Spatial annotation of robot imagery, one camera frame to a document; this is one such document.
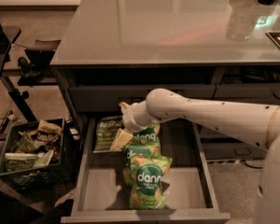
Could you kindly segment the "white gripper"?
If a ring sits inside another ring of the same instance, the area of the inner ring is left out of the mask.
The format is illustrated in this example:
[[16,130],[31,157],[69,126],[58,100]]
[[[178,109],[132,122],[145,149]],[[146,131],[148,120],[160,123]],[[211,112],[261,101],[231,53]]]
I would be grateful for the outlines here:
[[133,138],[132,133],[141,132],[149,125],[156,123],[156,117],[151,113],[151,105],[148,101],[131,105],[121,102],[119,107],[122,113],[122,122],[126,129],[118,129],[110,147],[111,151],[120,151]]

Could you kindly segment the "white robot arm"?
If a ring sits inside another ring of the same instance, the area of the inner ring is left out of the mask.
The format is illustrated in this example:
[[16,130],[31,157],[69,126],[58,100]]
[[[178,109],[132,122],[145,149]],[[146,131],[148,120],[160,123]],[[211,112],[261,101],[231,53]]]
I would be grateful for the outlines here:
[[156,89],[145,101],[121,103],[123,127],[111,148],[152,124],[186,119],[267,152],[260,176],[254,224],[280,224],[280,105],[199,100]]

